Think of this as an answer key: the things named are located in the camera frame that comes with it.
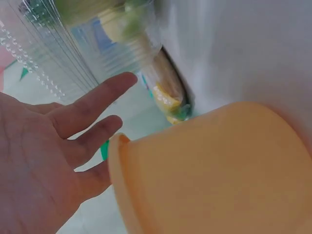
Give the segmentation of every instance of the green object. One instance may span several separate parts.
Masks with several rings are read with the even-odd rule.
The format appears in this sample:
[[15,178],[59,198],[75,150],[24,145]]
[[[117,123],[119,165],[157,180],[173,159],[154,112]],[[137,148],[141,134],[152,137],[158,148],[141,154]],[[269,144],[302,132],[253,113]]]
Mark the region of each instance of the green object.
[[20,81],[25,77],[25,75],[28,74],[28,70],[26,68],[23,68],[23,72],[21,73]]
[[105,142],[104,145],[101,146],[101,154],[102,154],[102,158],[104,161],[107,160],[108,158],[108,147],[109,147],[109,140]]

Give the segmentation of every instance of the yellow object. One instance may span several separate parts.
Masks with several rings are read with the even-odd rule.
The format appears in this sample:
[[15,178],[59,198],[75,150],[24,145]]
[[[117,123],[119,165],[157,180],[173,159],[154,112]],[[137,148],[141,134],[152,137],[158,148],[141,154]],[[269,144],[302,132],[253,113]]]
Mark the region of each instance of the yellow object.
[[249,102],[136,141],[110,141],[129,234],[311,234],[312,160],[296,132]]
[[180,121],[180,120],[178,120],[178,119],[176,119],[176,118],[173,118],[173,117],[171,117],[171,116],[167,116],[167,121],[168,121],[169,123],[173,124],[173,125],[183,122],[183,121]]
[[164,112],[171,112],[180,107],[181,101],[178,101],[171,97],[164,91],[161,85],[157,82],[152,88],[153,96],[155,97],[156,103]]
[[106,35],[112,42],[122,41],[124,15],[124,11],[108,8],[98,16]]

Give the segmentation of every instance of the white wall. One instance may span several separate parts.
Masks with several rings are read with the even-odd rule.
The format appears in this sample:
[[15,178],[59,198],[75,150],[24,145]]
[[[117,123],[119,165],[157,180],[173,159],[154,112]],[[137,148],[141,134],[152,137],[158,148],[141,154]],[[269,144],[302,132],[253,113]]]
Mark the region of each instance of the white wall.
[[253,100],[286,113],[312,142],[311,0],[157,0],[164,44],[195,111]]

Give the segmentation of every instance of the stacked plastic cups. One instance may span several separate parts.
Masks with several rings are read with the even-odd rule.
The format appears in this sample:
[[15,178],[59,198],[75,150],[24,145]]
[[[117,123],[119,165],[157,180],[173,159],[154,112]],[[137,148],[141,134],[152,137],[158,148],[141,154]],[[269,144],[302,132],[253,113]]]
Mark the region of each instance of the stacked plastic cups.
[[157,104],[166,115],[187,119],[190,108],[181,83],[157,62],[157,57],[166,58],[159,53],[153,0],[0,0],[0,20],[0,43],[64,103],[121,72],[156,67],[145,77],[153,94],[159,76],[181,87],[172,97],[174,106],[163,101],[169,103],[166,90],[175,87],[160,88],[154,95],[161,100]]

